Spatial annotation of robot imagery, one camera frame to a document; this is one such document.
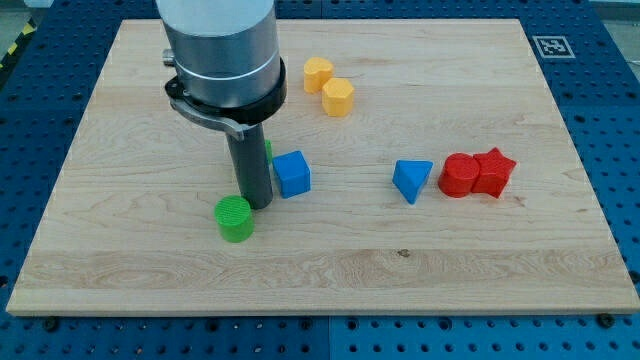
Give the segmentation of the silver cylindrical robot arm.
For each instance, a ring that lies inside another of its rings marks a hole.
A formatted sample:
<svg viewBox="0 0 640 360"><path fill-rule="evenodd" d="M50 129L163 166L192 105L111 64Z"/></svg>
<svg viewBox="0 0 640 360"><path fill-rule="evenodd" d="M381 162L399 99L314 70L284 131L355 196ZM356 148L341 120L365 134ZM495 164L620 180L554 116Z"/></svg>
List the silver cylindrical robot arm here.
<svg viewBox="0 0 640 360"><path fill-rule="evenodd" d="M251 208L272 199L262 124L283 105L286 67L273 0L156 0L176 75L165 85L187 120L225 133L241 195Z"/></svg>

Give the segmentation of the black flange with metal bracket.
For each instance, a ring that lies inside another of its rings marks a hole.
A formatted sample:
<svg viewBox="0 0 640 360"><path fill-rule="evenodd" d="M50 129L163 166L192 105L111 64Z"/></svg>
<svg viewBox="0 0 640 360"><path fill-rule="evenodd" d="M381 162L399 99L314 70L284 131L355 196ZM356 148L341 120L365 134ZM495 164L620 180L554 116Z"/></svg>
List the black flange with metal bracket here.
<svg viewBox="0 0 640 360"><path fill-rule="evenodd" d="M272 117L287 95L279 49L173 49L163 62L176 76L164 86L173 110L237 141Z"/></svg>

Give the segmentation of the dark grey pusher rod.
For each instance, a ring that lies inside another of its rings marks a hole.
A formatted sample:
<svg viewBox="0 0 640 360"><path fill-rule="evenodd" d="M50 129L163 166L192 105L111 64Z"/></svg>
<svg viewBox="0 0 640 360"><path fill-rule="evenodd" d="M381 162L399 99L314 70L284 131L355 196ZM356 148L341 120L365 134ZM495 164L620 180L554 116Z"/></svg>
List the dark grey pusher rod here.
<svg viewBox="0 0 640 360"><path fill-rule="evenodd" d="M273 200L263 127L261 124L255 125L243 134L242 140L227 135L227 144L239 191L252 209L259 210L266 208Z"/></svg>

